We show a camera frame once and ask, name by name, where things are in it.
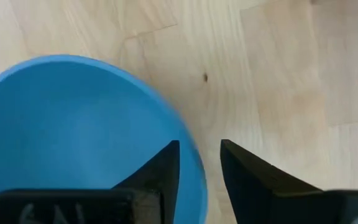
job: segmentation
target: light wood plank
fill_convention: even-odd
[[[65,0],[65,14],[88,56],[117,64],[124,41],[116,1]]]
[[[268,2],[273,2],[278,0],[238,0],[239,9],[249,9],[252,7],[260,6]]]
[[[328,122],[358,121],[358,1],[316,2],[314,29]]]
[[[126,37],[177,24],[168,0],[115,0],[114,4]]]
[[[30,58],[11,3],[0,0],[0,73]]]
[[[329,153],[337,174],[332,188],[358,189],[358,123],[333,126],[330,137]]]
[[[90,55],[64,1],[12,0],[17,22],[31,56]]]
[[[117,65],[146,83],[152,84],[151,75],[146,66],[143,44],[138,37],[125,40],[119,52]]]
[[[173,1],[179,27],[208,74],[210,135],[264,154],[236,1]]]
[[[308,0],[282,0],[242,11],[242,23],[264,158],[322,187],[328,129],[310,15]]]

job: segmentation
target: black plastic part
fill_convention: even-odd
[[[8,190],[0,223],[161,223],[160,195],[133,189]]]
[[[173,223],[180,175],[179,141],[170,142],[139,170],[114,188],[147,189],[162,194],[163,223]]]
[[[238,224],[358,224],[358,191],[323,192],[229,140],[221,164]]]

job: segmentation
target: bowl rim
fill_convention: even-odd
[[[196,144],[193,140],[193,138],[190,135],[190,132],[187,130],[185,123],[183,122],[181,116],[173,109],[173,107],[162,98],[162,96],[156,91],[153,90],[151,87],[148,86],[145,82],[138,79],[137,77],[131,75],[129,72],[122,70],[114,65],[111,65],[109,63],[84,57],[80,55],[70,55],[70,54],[57,54],[57,55],[43,55],[39,57],[35,57],[29,60],[25,60],[23,62],[20,62],[16,65],[11,66],[10,68],[6,69],[0,74],[0,83],[2,83],[6,78],[9,76],[32,66],[46,64],[46,63],[53,63],[53,62],[73,62],[73,63],[82,63],[85,65],[97,67],[99,69],[105,70],[107,72],[110,72],[119,78],[123,79],[124,81],[127,81],[131,85],[136,86],[139,88],[142,92],[144,92],[148,97],[150,97],[152,100],[158,104],[158,106],[163,110],[164,113],[169,114],[173,119],[174,122],[176,122],[175,125],[177,125],[186,135],[188,136],[188,139],[191,142],[193,159],[195,160],[195,163],[201,164],[201,177],[202,177],[202,184],[203,187],[201,189],[201,208],[200,208],[200,220],[199,223],[205,223],[206,221],[206,215],[208,211],[208,186],[206,184],[206,176],[205,171],[203,167],[203,163],[200,157],[200,154],[198,153],[198,149],[196,147]]]

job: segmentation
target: blue bowl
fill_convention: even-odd
[[[150,87],[90,58],[52,55],[0,75],[0,191],[110,189],[180,141],[175,223],[204,223],[206,181],[180,117]]]

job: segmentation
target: wooden surface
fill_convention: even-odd
[[[45,54],[104,60],[171,102],[204,162],[207,223],[234,223],[222,138],[358,188],[358,1],[0,0],[0,72]]]

